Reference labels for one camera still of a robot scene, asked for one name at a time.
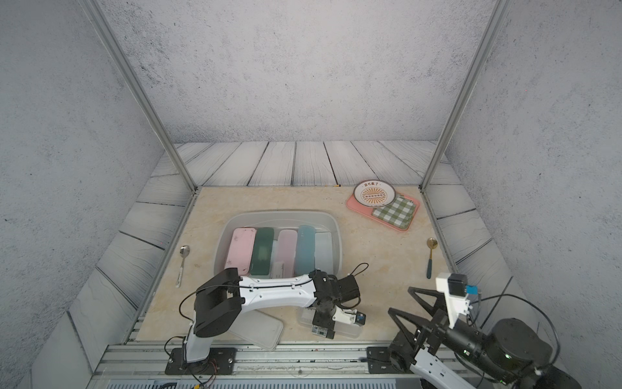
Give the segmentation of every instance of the plate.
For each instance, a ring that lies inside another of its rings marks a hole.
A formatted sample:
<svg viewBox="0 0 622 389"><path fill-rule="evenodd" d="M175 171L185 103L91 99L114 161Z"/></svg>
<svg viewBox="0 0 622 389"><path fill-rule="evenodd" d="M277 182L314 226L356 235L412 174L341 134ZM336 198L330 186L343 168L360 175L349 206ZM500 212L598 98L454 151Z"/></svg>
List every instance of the plate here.
<svg viewBox="0 0 622 389"><path fill-rule="evenodd" d="M395 196L395 188L380 180L366 180L354 188L356 201L370 208L385 207L395 200Z"/></svg>

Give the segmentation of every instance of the gray concrete wall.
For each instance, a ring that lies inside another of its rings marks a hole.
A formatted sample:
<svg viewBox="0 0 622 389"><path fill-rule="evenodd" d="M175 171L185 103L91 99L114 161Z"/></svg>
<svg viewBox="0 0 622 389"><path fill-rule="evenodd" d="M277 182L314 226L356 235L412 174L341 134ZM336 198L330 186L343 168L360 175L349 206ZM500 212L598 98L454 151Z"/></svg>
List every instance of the gray concrete wall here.
<svg viewBox="0 0 622 389"><path fill-rule="evenodd" d="M101 0L175 142L437 139L493 0Z"/></svg>
<svg viewBox="0 0 622 389"><path fill-rule="evenodd" d="M622 380L622 2L514 0L448 149L584 388Z"/></svg>
<svg viewBox="0 0 622 389"><path fill-rule="evenodd" d="M75 0L0 5L0 387L36 358L162 146Z"/></svg>

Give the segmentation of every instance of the silver spoon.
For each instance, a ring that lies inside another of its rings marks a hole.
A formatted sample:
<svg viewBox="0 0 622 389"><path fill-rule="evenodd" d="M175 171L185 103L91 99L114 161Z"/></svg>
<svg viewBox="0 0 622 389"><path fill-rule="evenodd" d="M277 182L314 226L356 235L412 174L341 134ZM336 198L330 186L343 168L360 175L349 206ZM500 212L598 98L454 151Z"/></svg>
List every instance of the silver spoon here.
<svg viewBox="0 0 622 389"><path fill-rule="evenodd" d="M190 246L184 245L179 249L179 253L182 255L182 265L179 267L179 275L177 276L176 288L179 288L182 284L183 263L186 260L188 254L190 254Z"/></svg>
<svg viewBox="0 0 622 389"><path fill-rule="evenodd" d="M430 248L430 259L428 260L428 270L425 276L430 279L432 278L432 250L434 250L439 245L439 242L436 240L436 238L428 238L427 244Z"/></svg>

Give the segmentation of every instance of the marble countertop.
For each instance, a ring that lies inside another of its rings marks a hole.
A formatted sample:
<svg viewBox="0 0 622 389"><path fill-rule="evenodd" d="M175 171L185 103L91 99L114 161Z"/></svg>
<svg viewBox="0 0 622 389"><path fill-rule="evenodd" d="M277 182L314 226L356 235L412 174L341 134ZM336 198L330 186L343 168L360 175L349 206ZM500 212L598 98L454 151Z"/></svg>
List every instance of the marble countertop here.
<svg viewBox="0 0 622 389"><path fill-rule="evenodd" d="M398 232L346 208L352 187L204 187L192 210L178 242L190 245L185 260L183 281L175 288L181 257L175 253L160 281L137 341L167 340L173 335L186 335L188 320L177 308L179 302L199 285L213 277L214 254L220 234L230 218L245 212L265 210L314 210L336 218L341 231L343 265L339 278L361 262L369 268L356 277L361 291L357 307L367 315L366 324L357 340L392 340L397 326L389 315L389 307L413 314L429 315L408 295L409 286L435 289L435 277L448 271L440 248L433 252L432 278L425 277L429 237L436 237L415 186L396 186L398 192L420 201L407 232ZM183 305L184 314L191 316L194 298ZM266 314L284 323L281 341L318 341L309 328L298 324L298 307L263 309ZM217 339L237 339L225 333ZM336 335L335 341L351 340Z"/></svg>

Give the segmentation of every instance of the green checkered napkin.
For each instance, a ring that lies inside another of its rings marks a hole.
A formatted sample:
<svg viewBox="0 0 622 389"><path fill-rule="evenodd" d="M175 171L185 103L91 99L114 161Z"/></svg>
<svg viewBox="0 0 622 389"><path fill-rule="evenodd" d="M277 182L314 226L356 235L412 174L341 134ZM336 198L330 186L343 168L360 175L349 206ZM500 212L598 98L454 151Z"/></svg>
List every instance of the green checkered napkin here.
<svg viewBox="0 0 622 389"><path fill-rule="evenodd" d="M374 209L371 214L380 220L405 230L411 224L416 205L402 195L397 195L395 201L389 205Z"/></svg>

